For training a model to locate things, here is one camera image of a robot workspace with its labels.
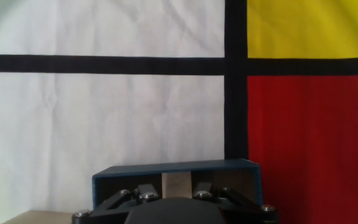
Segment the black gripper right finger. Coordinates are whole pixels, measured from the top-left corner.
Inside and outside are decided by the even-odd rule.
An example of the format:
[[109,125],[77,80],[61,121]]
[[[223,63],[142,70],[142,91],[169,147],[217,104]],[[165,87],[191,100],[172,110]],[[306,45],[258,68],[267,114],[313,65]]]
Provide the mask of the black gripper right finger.
[[200,182],[192,199],[217,205],[226,223],[278,224],[278,210],[271,205],[258,205],[234,189],[214,187]]

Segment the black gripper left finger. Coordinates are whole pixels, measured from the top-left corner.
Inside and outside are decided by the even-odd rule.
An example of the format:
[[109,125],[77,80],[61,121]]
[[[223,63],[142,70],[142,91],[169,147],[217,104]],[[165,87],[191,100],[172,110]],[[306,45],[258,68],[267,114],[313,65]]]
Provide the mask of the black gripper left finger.
[[72,224],[122,224],[137,206],[160,199],[152,184],[138,185],[130,191],[123,189],[93,210],[81,210],[71,216]]

